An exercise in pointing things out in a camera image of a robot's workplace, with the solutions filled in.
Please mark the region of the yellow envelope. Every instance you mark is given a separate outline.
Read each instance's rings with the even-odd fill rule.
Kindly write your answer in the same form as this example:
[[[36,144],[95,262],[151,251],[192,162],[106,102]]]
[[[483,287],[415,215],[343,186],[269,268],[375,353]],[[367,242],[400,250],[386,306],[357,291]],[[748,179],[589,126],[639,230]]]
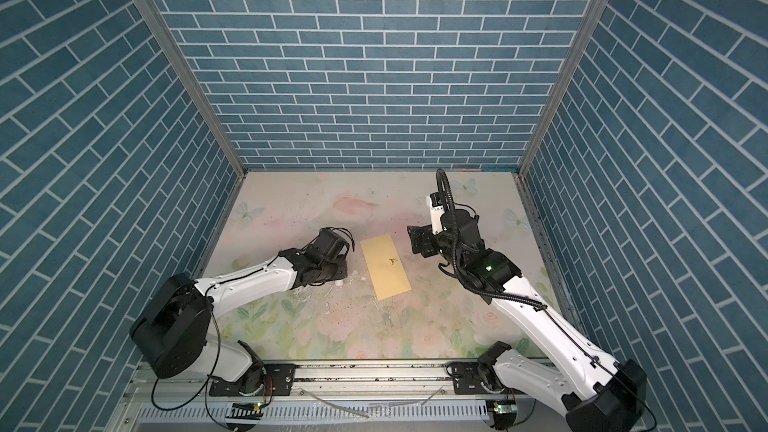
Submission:
[[[363,256],[379,301],[411,290],[395,243],[390,234],[361,242]]]

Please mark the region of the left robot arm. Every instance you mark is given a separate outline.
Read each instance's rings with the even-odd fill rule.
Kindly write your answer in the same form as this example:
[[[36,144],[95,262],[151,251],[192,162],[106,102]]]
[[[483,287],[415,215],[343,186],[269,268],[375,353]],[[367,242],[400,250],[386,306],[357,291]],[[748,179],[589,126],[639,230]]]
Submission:
[[[219,319],[276,293],[320,286],[347,277],[351,232],[323,227],[307,245],[279,251],[255,266],[215,277],[168,278],[130,328],[130,338],[160,379],[185,371],[228,383],[258,381],[262,361],[253,347],[222,343]]]

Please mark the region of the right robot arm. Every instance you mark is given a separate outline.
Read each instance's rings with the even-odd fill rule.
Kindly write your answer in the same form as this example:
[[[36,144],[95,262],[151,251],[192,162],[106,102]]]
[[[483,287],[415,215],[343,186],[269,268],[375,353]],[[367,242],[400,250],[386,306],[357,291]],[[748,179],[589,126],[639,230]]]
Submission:
[[[478,360],[485,388],[524,392],[562,415],[573,431],[629,431],[638,422],[646,410],[642,367],[618,362],[565,320],[519,267],[485,246],[477,217],[436,212],[431,224],[407,232],[413,253],[443,257],[450,275],[514,321],[552,362],[545,366],[496,342]]]

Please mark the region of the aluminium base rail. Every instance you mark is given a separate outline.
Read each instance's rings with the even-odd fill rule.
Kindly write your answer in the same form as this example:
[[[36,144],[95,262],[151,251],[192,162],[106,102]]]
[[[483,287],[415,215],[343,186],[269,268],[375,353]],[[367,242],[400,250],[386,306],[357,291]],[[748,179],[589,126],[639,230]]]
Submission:
[[[255,397],[213,397],[208,394],[211,380],[190,373],[172,378],[167,384],[155,386],[148,371],[140,371],[129,387],[113,418],[108,423],[111,431],[137,431],[140,429],[186,430],[201,427],[212,431],[265,431],[285,427],[307,430],[314,426],[371,425],[388,422],[359,422],[344,424],[244,425],[226,424],[212,418],[206,423],[140,424],[138,414],[144,405],[160,411],[177,411],[187,406],[213,403],[232,403],[237,408],[262,411],[276,401],[317,400],[332,405],[340,401],[415,402],[437,400],[483,400],[489,412],[488,421],[459,421],[485,424],[496,430],[508,430],[528,423],[535,410],[554,411],[523,394],[514,395],[455,395],[451,381],[444,370],[450,361],[471,359],[416,359],[416,360],[309,360],[292,362],[297,365],[293,387],[289,396],[265,399]]]

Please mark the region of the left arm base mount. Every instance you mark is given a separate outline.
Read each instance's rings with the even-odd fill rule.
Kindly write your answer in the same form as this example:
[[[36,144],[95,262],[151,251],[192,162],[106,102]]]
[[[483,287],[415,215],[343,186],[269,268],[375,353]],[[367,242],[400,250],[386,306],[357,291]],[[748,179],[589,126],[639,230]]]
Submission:
[[[290,395],[297,365],[293,363],[265,363],[255,350],[243,340],[234,348],[237,368],[215,373],[208,394],[213,397],[255,397],[265,399]]]

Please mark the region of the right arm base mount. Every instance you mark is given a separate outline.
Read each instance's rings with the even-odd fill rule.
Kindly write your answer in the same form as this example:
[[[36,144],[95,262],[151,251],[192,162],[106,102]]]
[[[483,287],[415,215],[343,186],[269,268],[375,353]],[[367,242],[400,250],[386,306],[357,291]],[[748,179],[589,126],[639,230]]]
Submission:
[[[511,345],[497,341],[478,358],[467,361],[450,361],[444,370],[453,386],[455,395],[514,395],[529,393],[515,388],[510,379],[502,379],[496,367],[513,358],[523,358]]]

